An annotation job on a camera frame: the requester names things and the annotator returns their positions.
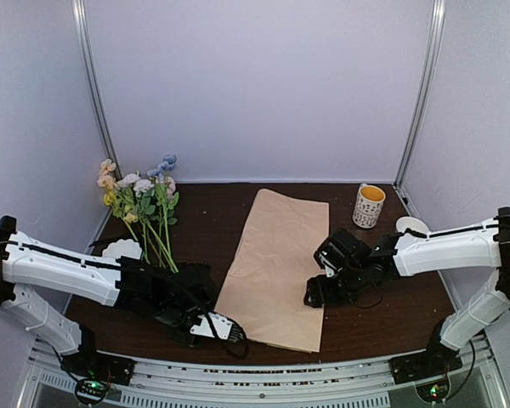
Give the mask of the pink and green wrapping paper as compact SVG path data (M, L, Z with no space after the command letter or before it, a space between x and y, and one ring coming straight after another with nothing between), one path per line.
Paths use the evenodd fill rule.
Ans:
M239 323L252 341L319 352L324 312L303 297L307 280L320 273L313 255L328 234L327 203L259 190L216 311Z

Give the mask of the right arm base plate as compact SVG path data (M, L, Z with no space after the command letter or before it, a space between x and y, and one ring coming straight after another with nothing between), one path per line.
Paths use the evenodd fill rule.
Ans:
M448 371L462 368L462 360L455 356L451 359L438 356L428 357L425 352L394 357L389 361L395 384L420 381L430 377L442 376Z

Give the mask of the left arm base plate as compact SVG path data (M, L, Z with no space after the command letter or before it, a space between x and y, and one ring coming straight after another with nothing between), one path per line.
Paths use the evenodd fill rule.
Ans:
M101 382L128 386L135 361L110 354L71 354L61 356L61 368L80 377L90 377Z

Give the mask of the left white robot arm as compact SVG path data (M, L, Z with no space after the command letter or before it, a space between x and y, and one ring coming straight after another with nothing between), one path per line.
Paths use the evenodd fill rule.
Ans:
M17 230L10 216L0 219L0 309L46 340L86 377L105 370L95 335L66 319L33 288L43 286L172 328L180 339L230 339L231 324L213 312L215 295L208 268L186 264L178 273L139 258L95 257L41 243Z

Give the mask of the pink fake flower stem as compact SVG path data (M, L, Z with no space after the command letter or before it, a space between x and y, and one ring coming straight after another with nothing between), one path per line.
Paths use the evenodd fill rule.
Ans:
M100 163L97 185L106 191L117 190L116 183L116 164L107 158Z

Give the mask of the pale yellow fake flower stem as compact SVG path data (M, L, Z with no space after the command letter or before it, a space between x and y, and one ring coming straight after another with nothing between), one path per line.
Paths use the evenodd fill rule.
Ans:
M114 217L119 218L126 226L132 237L142 248L143 260L150 262L149 246L147 237L146 216L142 212L139 198L131 187L105 188L103 203L111 209Z

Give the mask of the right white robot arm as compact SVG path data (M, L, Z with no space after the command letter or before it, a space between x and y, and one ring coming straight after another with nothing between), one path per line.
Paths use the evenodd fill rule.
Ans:
M467 305L439 323L419 368L438 374L460 349L510 309L510 207L494 218L459 229L423 233L408 228L368 246L345 229L337 229L314 252L321 274L308 279L303 301L318 309L355 303L367 286L421 273L488 267L490 278Z

